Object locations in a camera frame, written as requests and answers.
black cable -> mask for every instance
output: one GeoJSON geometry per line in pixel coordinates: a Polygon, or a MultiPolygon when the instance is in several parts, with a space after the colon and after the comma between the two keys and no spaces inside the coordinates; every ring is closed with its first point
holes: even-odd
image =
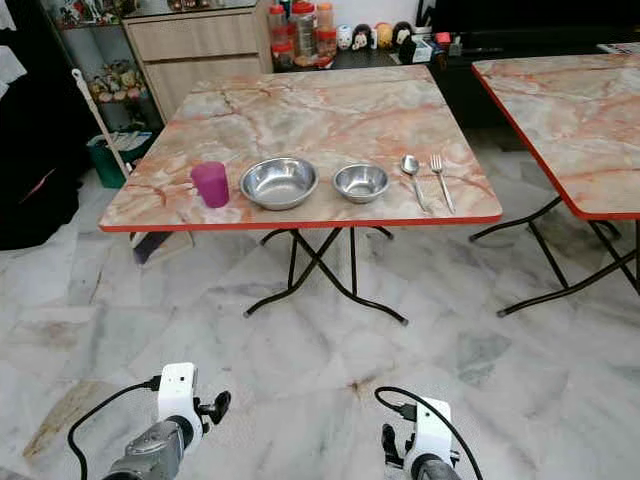
{"type": "Polygon", "coordinates": [[[436,417],[438,417],[440,420],[442,420],[442,423],[444,423],[447,426],[447,428],[449,430],[451,430],[451,433],[453,433],[453,436],[456,437],[456,440],[458,440],[458,442],[462,446],[462,449],[467,454],[467,457],[469,457],[469,462],[471,462],[471,466],[473,467],[473,472],[475,473],[476,478],[478,480],[483,480],[482,473],[480,472],[480,467],[478,466],[478,463],[476,462],[476,459],[473,456],[473,453],[471,453],[471,449],[467,445],[467,442],[465,442],[464,438],[462,438],[462,435],[460,435],[460,433],[458,433],[458,430],[456,430],[456,427],[454,427],[451,424],[451,422],[449,420],[447,420],[444,417],[444,415],[442,415],[435,407],[433,407],[431,404],[429,404],[429,402],[427,402],[427,401],[423,400],[422,398],[420,398],[419,396],[417,396],[415,393],[411,393],[408,390],[404,390],[402,388],[398,388],[398,387],[379,387],[379,388],[376,388],[375,392],[373,393],[375,395],[375,397],[376,397],[376,400],[378,400],[385,407],[390,408],[391,410],[394,410],[396,412],[402,407],[399,406],[399,405],[392,405],[391,403],[389,403],[386,400],[382,399],[382,397],[380,397],[380,393],[381,392],[399,393],[401,395],[404,395],[405,397],[409,397],[409,398],[415,400],[416,402],[420,403],[421,405],[423,405],[423,406],[427,407],[429,410],[431,410],[431,412],[433,412],[436,417]]]}
{"type": "Polygon", "coordinates": [[[123,388],[122,390],[114,393],[109,398],[101,402],[96,407],[92,408],[88,413],[82,416],[80,420],[78,420],[76,423],[74,423],[71,426],[71,428],[69,429],[69,433],[67,434],[67,443],[69,444],[69,448],[73,451],[73,453],[75,453],[76,457],[78,457],[78,462],[80,463],[80,479],[81,480],[87,480],[87,458],[84,456],[84,453],[82,453],[82,450],[80,450],[80,447],[78,447],[75,440],[73,439],[73,434],[75,433],[76,429],[80,425],[82,425],[89,417],[95,414],[98,410],[102,409],[104,406],[113,402],[116,398],[124,395],[125,393],[131,392],[133,390],[138,390],[141,388],[148,388],[155,392],[158,390],[159,386],[160,386],[160,375],[157,375],[147,382],[138,383],[136,385],[131,385],[129,387],[123,388]]]}

wooden cabinet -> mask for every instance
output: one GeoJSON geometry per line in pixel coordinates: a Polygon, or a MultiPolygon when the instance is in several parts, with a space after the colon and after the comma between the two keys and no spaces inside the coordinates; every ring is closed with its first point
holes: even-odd
{"type": "Polygon", "coordinates": [[[270,4],[258,0],[251,8],[124,19],[165,123],[199,80],[272,71],[270,4]]]}

marble-pattern tabletop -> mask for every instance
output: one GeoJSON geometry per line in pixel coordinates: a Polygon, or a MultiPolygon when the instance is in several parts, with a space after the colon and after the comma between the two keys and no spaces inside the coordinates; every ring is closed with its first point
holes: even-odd
{"type": "Polygon", "coordinates": [[[473,68],[574,215],[640,219],[640,55],[473,68]]]}
{"type": "Polygon", "coordinates": [[[385,67],[227,77],[200,82],[107,208],[104,231],[224,230],[364,225],[425,225],[497,221],[502,208],[438,87],[426,68],[385,67]],[[423,212],[404,154],[421,163],[423,212]],[[430,154],[445,162],[456,205],[449,213],[430,154]],[[309,160],[320,181],[301,206],[264,210],[238,182],[251,165],[276,156],[309,160]],[[226,166],[230,201],[208,208],[191,169],[205,161],[226,166]],[[333,174],[354,163],[383,167],[391,184],[367,205],[333,188],[333,174]]]}

floor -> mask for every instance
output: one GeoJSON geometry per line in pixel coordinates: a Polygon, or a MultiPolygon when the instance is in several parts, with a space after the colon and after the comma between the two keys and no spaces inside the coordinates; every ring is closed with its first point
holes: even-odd
{"type": "MultiPolygon", "coordinates": [[[[468,132],[505,219],[554,194],[506,132],[468,132]]],[[[196,248],[143,270],[126,236],[97,230],[113,191],[94,174],[81,208],[45,245],[0,252],[0,479],[77,478],[65,444],[80,412],[174,361],[198,391],[228,389],[223,422],[181,479],[374,479],[380,429],[410,425],[372,392],[396,385],[448,401],[485,478],[604,479],[640,470],[640,299],[621,273],[506,318],[500,307],[558,286],[524,228],[467,242],[476,227],[360,230],[359,290],[410,319],[401,327],[351,303],[314,273],[287,301],[242,311],[286,282],[289,241],[202,233],[196,248]]],[[[622,224],[630,248],[630,226],[622,224]]],[[[541,229],[570,278],[608,262],[564,207],[541,229]]],[[[318,244],[326,232],[311,232],[318,244]]],[[[327,261],[347,280],[348,244],[327,261]]],[[[154,394],[133,393],[78,433],[90,478],[150,425],[154,394]]],[[[472,479],[468,460],[458,473],[472,479]]]]}

